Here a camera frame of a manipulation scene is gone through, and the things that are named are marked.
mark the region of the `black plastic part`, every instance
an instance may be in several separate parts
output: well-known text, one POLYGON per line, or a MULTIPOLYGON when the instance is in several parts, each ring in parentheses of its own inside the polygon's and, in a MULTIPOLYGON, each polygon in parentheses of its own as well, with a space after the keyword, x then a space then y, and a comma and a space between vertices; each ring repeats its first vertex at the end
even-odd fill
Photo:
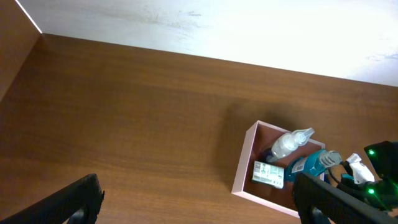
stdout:
POLYGON ((268 163, 267 162, 267 157, 268 156, 272 156, 271 147, 261 152, 260 162, 268 163))
POLYGON ((317 224, 330 224, 328 217, 317 208, 312 209, 312 217, 317 224))
POLYGON ((359 186, 363 192, 373 189, 374 194, 365 194, 365 201, 375 208, 391 211, 398 207, 397 187, 388 180, 366 182, 359 186))
POLYGON ((95 223, 105 192, 96 174, 90 174, 21 212, 0 221, 9 223, 95 223))
POLYGON ((374 170, 383 180, 398 182, 398 144, 384 141, 364 148, 374 170))
POLYGON ((398 221, 345 192, 304 172, 297 174, 293 199, 302 223, 319 223, 314 208, 335 223, 398 223, 398 221))
POLYGON ((341 163, 341 165, 343 165, 344 169, 347 171, 347 174, 349 174, 350 176, 354 176, 353 170, 352 170, 352 168, 349 166, 349 162, 344 161, 344 162, 341 163))

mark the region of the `white spray nozzle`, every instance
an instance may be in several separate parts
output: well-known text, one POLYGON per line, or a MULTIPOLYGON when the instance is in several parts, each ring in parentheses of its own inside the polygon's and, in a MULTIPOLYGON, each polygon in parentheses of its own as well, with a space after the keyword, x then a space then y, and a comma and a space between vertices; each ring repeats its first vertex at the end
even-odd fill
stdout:
POLYGON ((308 129, 304 129, 304 130, 296 130, 292 133, 292 137, 293 137, 294 141, 297 142, 297 144, 299 146, 303 146, 308 142, 311 135, 313 135, 314 133, 315 133, 315 130, 313 128, 308 128, 308 129))

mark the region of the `wooden table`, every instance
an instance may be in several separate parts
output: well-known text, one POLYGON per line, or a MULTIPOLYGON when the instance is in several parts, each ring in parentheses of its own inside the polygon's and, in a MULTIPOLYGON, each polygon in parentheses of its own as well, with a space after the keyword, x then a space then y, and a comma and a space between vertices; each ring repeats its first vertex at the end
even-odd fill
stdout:
POLYGON ((370 165, 398 88, 46 34, 0 104, 0 218, 97 173, 98 223, 299 223, 230 194, 258 119, 370 165))

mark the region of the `printed label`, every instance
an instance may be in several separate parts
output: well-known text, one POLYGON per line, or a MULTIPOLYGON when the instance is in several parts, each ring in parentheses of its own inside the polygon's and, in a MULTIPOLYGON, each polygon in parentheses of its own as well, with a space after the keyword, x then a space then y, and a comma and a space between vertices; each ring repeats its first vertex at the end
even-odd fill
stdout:
POLYGON ((255 161, 252 179, 281 189, 284 186, 284 169, 255 161))
POLYGON ((300 172, 304 170, 305 161, 307 161, 308 157, 301 159, 294 164, 292 169, 292 174, 295 172, 300 172))

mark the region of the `open box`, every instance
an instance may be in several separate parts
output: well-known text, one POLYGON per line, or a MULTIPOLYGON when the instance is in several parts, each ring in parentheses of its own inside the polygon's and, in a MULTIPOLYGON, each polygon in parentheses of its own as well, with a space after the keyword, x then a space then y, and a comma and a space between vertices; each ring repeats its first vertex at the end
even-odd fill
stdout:
MULTIPOLYGON (((257 121, 246 131, 232 194, 299 218, 292 198, 292 182, 284 182, 283 189, 277 189, 271 185, 251 181, 254 161, 260 161, 261 152, 270 148, 281 135, 287 132, 289 131, 262 121, 257 121)), ((286 168, 293 160, 309 156, 324 148, 324 143, 310 139, 306 145, 300 146, 273 165, 286 168)), ((320 175, 319 178, 323 180, 324 175, 320 175)))

